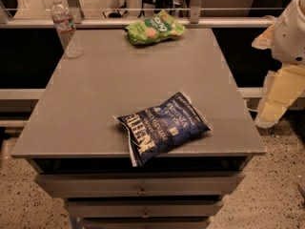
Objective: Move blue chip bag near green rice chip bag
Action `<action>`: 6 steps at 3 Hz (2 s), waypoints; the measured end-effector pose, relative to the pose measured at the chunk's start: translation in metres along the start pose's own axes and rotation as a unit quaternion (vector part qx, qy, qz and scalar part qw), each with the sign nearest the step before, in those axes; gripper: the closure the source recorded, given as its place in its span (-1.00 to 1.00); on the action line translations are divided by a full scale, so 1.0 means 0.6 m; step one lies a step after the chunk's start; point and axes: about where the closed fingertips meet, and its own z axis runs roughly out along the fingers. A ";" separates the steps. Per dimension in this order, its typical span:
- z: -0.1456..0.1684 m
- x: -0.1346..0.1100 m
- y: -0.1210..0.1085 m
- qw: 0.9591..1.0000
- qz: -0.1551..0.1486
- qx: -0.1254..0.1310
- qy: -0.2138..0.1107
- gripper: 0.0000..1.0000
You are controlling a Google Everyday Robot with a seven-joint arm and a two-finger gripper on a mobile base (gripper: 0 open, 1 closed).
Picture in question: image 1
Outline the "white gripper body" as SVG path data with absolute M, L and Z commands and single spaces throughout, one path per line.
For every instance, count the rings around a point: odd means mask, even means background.
M 272 56 L 282 63 L 305 64 L 305 0 L 292 0 L 274 24 Z

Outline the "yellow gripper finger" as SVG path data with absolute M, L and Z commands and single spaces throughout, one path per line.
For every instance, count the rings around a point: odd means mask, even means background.
M 254 123 L 272 128 L 288 108 L 305 92 L 305 66 L 283 64 L 277 72 L 268 71 Z
M 252 47 L 259 50 L 267 50 L 273 47 L 274 25 L 271 25 L 263 33 L 261 33 L 253 42 Z

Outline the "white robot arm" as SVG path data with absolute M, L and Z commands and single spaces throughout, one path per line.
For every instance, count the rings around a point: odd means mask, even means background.
M 272 128 L 305 92 L 305 0 L 292 0 L 252 46 L 270 49 L 272 58 L 282 63 L 265 76 L 254 120 L 259 128 Z

